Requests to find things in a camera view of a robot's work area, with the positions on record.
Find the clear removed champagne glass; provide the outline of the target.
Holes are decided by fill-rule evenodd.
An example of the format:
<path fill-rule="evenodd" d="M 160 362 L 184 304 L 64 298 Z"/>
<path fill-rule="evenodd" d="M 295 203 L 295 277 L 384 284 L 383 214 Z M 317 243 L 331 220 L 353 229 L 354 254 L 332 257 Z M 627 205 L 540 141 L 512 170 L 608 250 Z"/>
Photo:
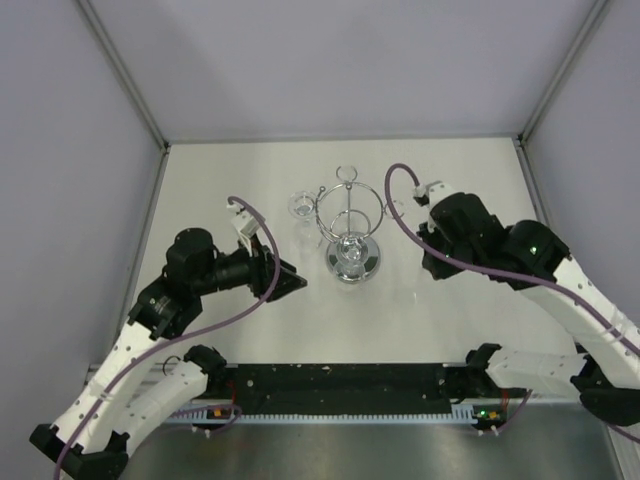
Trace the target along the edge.
<path fill-rule="evenodd" d="M 392 209 L 395 209 L 397 216 L 399 218 L 403 218 L 406 215 L 406 205 L 401 200 L 393 199 L 391 202 L 388 202 L 384 208 L 384 215 L 387 218 L 394 219 L 394 215 L 392 213 Z"/>

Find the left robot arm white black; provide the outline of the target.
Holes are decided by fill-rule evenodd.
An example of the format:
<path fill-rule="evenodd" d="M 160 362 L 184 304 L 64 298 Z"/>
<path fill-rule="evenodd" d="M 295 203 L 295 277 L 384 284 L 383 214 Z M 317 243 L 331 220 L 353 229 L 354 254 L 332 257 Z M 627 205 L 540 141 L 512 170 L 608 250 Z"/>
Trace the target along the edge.
<path fill-rule="evenodd" d="M 55 464 L 54 475 L 116 479 L 140 443 L 177 408 L 226 387 L 226 361 L 213 347 L 186 348 L 174 372 L 146 394 L 134 394 L 154 365 L 192 338 L 204 296 L 248 287 L 258 304 L 306 287 L 295 266 L 264 246 L 256 234 L 231 254 L 202 228 L 177 234 L 161 274 L 138 295 L 118 339 L 91 381 L 55 421 L 40 424 L 29 441 Z"/>

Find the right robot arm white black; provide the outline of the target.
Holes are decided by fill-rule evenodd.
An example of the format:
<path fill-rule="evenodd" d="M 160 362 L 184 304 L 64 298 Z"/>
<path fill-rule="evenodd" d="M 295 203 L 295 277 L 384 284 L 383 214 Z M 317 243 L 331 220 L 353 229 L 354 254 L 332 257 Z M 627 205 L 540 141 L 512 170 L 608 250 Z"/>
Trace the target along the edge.
<path fill-rule="evenodd" d="M 483 344 L 467 357 L 467 384 L 487 396 L 527 389 L 579 401 L 598 419 L 639 422 L 639 328 L 588 279 L 547 226 L 504 226 L 480 198 L 436 183 L 415 192 L 429 216 L 418 229 L 422 265 L 436 280 L 473 266 L 510 273 L 506 284 L 541 307 L 572 337 L 576 352 L 551 355 Z"/>

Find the chrome wire wine glass rack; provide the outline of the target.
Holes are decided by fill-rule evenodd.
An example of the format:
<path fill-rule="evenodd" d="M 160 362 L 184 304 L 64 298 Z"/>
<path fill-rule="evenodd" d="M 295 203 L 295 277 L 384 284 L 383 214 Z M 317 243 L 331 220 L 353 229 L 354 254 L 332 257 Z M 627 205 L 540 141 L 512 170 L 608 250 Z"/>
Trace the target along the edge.
<path fill-rule="evenodd" d="M 336 183 L 321 186 L 315 197 L 316 223 L 321 235 L 328 241 L 325 262 L 330 273 L 340 282 L 350 285 L 370 280 L 382 262 L 381 248 L 375 235 L 385 219 L 382 195 L 359 178 L 356 167 L 339 166 L 335 171 Z M 368 255 L 364 277 L 355 282 L 344 280 L 336 271 L 336 247 L 345 236 L 360 237 L 366 242 Z"/>

